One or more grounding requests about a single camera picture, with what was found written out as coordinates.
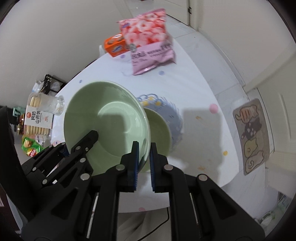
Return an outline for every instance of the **pink dot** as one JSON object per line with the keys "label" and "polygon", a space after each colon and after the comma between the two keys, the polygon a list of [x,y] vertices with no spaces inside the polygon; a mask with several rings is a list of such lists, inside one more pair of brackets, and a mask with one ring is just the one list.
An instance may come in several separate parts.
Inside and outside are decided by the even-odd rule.
{"label": "pink dot", "polygon": [[218,106],[216,104],[211,104],[209,110],[212,114],[216,114],[218,112]]}

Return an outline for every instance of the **white table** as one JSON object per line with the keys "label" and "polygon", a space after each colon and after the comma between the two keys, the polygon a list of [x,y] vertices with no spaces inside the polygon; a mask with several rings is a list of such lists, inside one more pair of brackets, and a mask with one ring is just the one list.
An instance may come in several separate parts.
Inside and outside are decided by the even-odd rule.
{"label": "white table", "polygon": [[[159,108],[159,98],[170,105],[176,115],[179,113],[183,121],[182,140],[168,156],[168,162],[189,175],[206,173],[222,187],[239,172],[230,130],[208,83],[182,47],[175,40],[173,44],[176,63],[162,65],[137,76],[132,75],[129,52],[115,58],[105,54],[75,76],[58,96],[64,97],[66,109],[80,88],[94,81],[108,80],[124,86],[136,97],[148,95],[141,96],[144,105],[149,105],[146,100],[151,100],[154,104],[157,102],[155,107]],[[64,117],[65,111],[54,117],[52,144],[65,140]],[[135,193],[120,194],[121,213],[168,206],[168,194],[152,191],[149,172],[139,173]]]}

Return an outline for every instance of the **glass cup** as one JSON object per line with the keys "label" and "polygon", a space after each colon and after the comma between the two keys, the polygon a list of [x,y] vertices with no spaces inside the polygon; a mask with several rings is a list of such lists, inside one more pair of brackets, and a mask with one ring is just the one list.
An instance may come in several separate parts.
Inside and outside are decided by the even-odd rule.
{"label": "glass cup", "polygon": [[45,111],[54,115],[61,115],[64,110],[65,101],[63,96],[55,97],[39,93],[38,98],[40,99],[39,111]]}

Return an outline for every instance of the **light green bowl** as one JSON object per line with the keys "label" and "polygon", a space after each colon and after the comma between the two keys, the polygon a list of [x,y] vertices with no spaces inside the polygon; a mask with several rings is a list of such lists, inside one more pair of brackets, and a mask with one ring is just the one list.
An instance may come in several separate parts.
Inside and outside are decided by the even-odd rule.
{"label": "light green bowl", "polygon": [[133,141],[139,142],[139,171],[144,166],[151,144],[150,128],[144,109],[127,89],[97,81],[73,96],[64,120],[68,150],[91,130],[99,134],[99,140],[87,153],[93,175],[119,164],[122,155],[131,152]]}
{"label": "light green bowl", "polygon": [[[158,114],[154,110],[148,108],[144,108],[144,110],[146,112],[150,126],[151,142],[156,143],[158,154],[168,156],[172,147],[172,136],[166,121],[160,114]],[[142,169],[142,172],[148,171],[150,171],[149,159]]]}

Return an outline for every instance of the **green snack bag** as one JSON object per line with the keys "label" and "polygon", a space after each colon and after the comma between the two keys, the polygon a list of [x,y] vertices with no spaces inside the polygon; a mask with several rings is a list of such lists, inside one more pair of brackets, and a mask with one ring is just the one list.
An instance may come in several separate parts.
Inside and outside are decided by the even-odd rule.
{"label": "green snack bag", "polygon": [[34,139],[23,136],[22,149],[27,154],[27,156],[33,157],[37,153],[41,152],[44,147],[37,143]]}

